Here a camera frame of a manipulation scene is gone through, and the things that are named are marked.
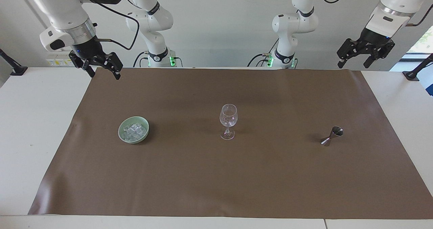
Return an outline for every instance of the brown paper sheet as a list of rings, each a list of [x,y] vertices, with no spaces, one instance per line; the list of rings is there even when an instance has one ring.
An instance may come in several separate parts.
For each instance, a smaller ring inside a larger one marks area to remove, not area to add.
[[[126,144],[135,115],[150,133]],[[433,198],[360,72],[98,69],[29,211],[47,213],[433,219]]]

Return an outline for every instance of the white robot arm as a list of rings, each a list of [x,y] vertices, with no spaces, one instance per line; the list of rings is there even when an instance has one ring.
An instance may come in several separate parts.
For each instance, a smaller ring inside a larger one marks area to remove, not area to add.
[[[373,10],[370,20],[357,41],[347,39],[337,51],[342,68],[346,61],[360,54],[370,54],[364,67],[380,58],[385,58],[394,47],[391,38],[405,27],[407,22],[419,11],[424,0],[380,0]]]
[[[142,8],[128,15],[140,22],[140,35],[146,42],[150,67],[175,67],[175,52],[165,45],[164,37],[158,31],[167,30],[173,26],[173,16],[165,10],[157,0],[133,0]],[[128,28],[137,30],[137,25],[127,18]]]
[[[270,67],[286,68],[294,58],[297,39],[295,33],[309,33],[317,29],[319,19],[314,13],[314,0],[292,0],[297,13],[275,16],[272,29],[279,36],[278,45],[272,49]]]
[[[93,77],[90,65],[110,70],[120,78],[122,63],[116,53],[105,54],[96,37],[96,24],[82,8],[83,2],[117,4],[121,0],[34,0],[50,20],[51,26],[40,34],[40,40],[48,51],[70,46],[70,58],[77,68],[82,68]]]

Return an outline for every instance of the metal jigger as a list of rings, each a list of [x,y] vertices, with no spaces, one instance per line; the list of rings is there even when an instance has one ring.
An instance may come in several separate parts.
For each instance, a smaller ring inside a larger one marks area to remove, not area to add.
[[[340,137],[342,135],[343,135],[343,129],[339,126],[334,126],[334,127],[332,127],[331,134],[326,138],[322,138],[320,140],[320,144],[324,145],[324,146],[329,146],[331,144],[331,140],[333,138],[337,138],[337,137]]]

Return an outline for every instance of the glass base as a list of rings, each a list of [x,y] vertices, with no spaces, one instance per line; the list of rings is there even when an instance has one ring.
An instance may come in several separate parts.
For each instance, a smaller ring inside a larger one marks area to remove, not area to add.
[[[224,140],[230,140],[235,137],[235,131],[233,129],[229,129],[229,132],[226,132],[227,129],[223,129],[221,132],[221,138]]]

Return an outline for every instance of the green bowl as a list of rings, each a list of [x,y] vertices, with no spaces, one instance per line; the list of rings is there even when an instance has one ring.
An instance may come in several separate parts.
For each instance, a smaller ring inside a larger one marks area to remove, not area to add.
[[[123,132],[123,127],[125,127],[127,125],[132,125],[135,123],[141,124],[146,129],[146,132],[141,139],[133,141],[133,142],[128,142],[120,136],[120,132]],[[133,117],[126,119],[125,121],[122,122],[122,124],[119,126],[119,129],[117,130],[117,134],[119,135],[119,138],[123,142],[128,143],[128,144],[138,144],[139,142],[143,141],[147,137],[148,133],[149,133],[149,123],[147,122],[147,120],[145,118],[143,118],[141,116],[133,116]]]

